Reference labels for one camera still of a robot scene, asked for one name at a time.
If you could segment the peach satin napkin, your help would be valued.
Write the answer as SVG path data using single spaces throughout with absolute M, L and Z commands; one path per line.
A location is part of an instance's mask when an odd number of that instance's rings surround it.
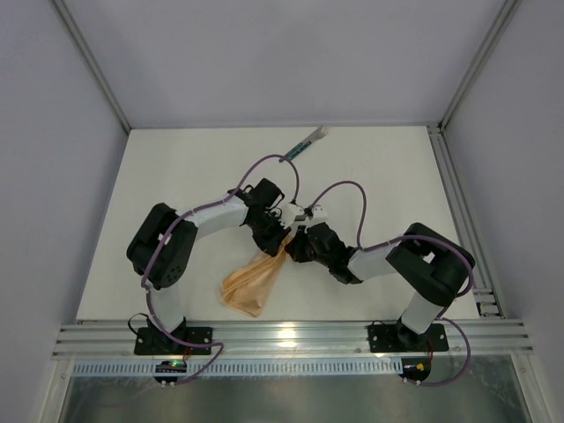
M 219 289 L 222 303 L 244 315 L 260 316 L 286 263 L 285 247 L 292 239 L 287 235 L 274 256 L 259 251 L 250 262 L 230 273 Z

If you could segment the green handled knife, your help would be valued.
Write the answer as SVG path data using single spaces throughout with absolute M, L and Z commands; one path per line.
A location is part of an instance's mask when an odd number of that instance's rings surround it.
M 304 138 L 302 141 L 300 141 L 297 145 L 295 145 L 289 152 L 287 152 L 284 155 L 283 159 L 279 159 L 278 161 L 282 162 L 283 160 L 293 160 L 295 157 L 297 157 L 303 151 L 308 149 L 314 142 L 320 140 L 322 137 L 323 137 L 323 134 L 320 133 L 320 132 L 315 132 L 315 133 L 308 135 L 306 138 Z

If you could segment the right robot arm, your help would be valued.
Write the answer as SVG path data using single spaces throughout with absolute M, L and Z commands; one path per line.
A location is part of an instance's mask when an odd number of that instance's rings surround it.
M 472 289 L 476 264 L 470 252 L 421 223 L 366 249 L 345 245 L 325 223 L 301 226 L 285 251 L 296 263 L 319 263 L 344 285 L 400 275 L 414 290 L 394 326 L 395 338 L 406 351 L 424 346 L 434 320 Z

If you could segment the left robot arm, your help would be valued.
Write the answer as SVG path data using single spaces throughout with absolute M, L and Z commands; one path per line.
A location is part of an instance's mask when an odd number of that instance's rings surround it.
M 267 270 L 283 262 L 289 225 L 275 207 L 285 195 L 273 182 L 263 178 L 256 186 L 229 190 L 223 197 L 183 214 L 167 204 L 153 206 L 127 248 L 126 256 L 150 300 L 146 326 L 137 330 L 134 353 L 181 354 L 212 339 L 210 330 L 191 330 L 181 311 L 176 283 L 186 271 L 196 241 L 218 231 L 247 226 L 259 249 L 253 265 Z

